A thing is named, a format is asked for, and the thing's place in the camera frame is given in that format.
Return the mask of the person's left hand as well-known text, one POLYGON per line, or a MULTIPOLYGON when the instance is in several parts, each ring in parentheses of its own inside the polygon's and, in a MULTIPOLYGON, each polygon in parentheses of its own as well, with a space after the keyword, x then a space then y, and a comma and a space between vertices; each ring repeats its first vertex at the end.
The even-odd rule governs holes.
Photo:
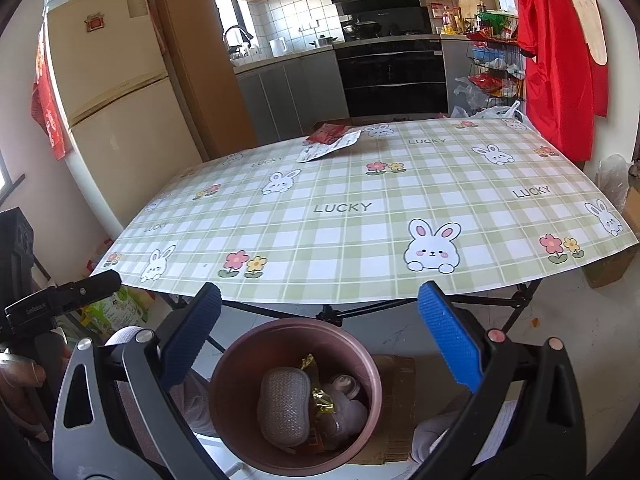
POLYGON ((1 353, 1 405, 11 422, 38 438, 43 438, 46 430, 29 393, 32 389, 42 387, 46 379, 44 368, 32 359, 9 350, 1 353))

